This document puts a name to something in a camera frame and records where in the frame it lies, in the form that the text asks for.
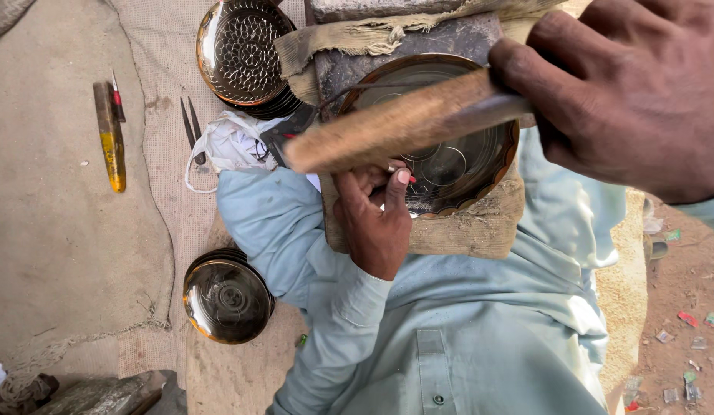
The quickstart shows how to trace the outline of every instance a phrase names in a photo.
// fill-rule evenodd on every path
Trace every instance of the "hand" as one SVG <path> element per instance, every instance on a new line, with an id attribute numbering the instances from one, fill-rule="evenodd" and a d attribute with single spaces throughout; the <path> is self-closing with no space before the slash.
<path id="1" fill-rule="evenodd" d="M 367 165 L 336 174 L 339 199 L 334 216 L 346 234 L 352 261 L 371 276 L 392 281 L 408 253 L 411 215 L 406 206 L 406 187 L 411 177 L 403 162 L 388 175 L 382 168 Z M 372 190 L 386 188 L 369 197 Z M 385 204 L 385 211 L 380 206 Z"/>
<path id="2" fill-rule="evenodd" d="M 546 159 L 666 203 L 714 197 L 714 0 L 594 0 L 490 64 L 537 109 Z"/>

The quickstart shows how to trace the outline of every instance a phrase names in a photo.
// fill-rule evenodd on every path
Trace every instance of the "yellow knife handle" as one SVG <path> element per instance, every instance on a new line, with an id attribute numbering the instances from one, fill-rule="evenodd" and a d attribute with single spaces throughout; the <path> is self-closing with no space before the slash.
<path id="1" fill-rule="evenodd" d="M 111 188 L 121 193 L 126 188 L 126 169 L 124 167 L 124 139 L 116 112 L 113 110 L 113 88 L 108 82 L 95 82 L 93 94 L 96 99 L 98 132 L 101 136 L 101 148 L 106 162 L 106 172 Z"/>

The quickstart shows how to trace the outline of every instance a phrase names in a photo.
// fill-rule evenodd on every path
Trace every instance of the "wooden hammer handle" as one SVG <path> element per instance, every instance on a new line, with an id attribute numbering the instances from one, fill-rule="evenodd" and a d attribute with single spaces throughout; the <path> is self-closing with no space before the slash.
<path id="1" fill-rule="evenodd" d="M 289 141 L 285 156 L 299 173 L 382 165 L 389 156 L 463 137 L 531 111 L 525 98 L 494 84 L 483 68 L 338 118 Z"/>

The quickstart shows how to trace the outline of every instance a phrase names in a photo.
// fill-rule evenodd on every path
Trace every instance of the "stack of brass plates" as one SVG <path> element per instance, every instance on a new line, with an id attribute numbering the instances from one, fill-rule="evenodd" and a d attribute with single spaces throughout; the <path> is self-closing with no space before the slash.
<path id="1" fill-rule="evenodd" d="M 360 83 L 441 82 L 473 70 L 477 63 L 455 55 L 425 53 L 388 62 Z M 352 90 L 339 115 L 403 96 L 421 86 L 391 86 Z M 413 171 L 416 183 L 408 185 L 406 204 L 412 216 L 446 216 L 469 207 L 490 193 L 508 170 L 518 147 L 518 120 L 466 137 L 396 154 Z"/>
<path id="2" fill-rule="evenodd" d="M 185 274 L 183 304 L 199 332 L 223 344 L 246 343 L 265 329 L 275 297 L 236 248 L 198 257 Z"/>
<path id="3" fill-rule="evenodd" d="M 219 99 L 255 118 L 271 120 L 303 102 L 280 78 L 272 41 L 293 30 L 267 0 L 217 2 L 198 28 L 196 56 L 204 81 Z"/>

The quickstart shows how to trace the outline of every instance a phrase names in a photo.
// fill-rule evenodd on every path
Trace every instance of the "fingernail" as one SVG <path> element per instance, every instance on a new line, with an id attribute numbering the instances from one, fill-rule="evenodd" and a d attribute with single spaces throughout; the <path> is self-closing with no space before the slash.
<path id="1" fill-rule="evenodd" d="M 408 182 L 411 180 L 411 173 L 407 169 L 401 169 L 398 172 L 398 182 L 401 182 L 402 184 L 408 184 Z"/>

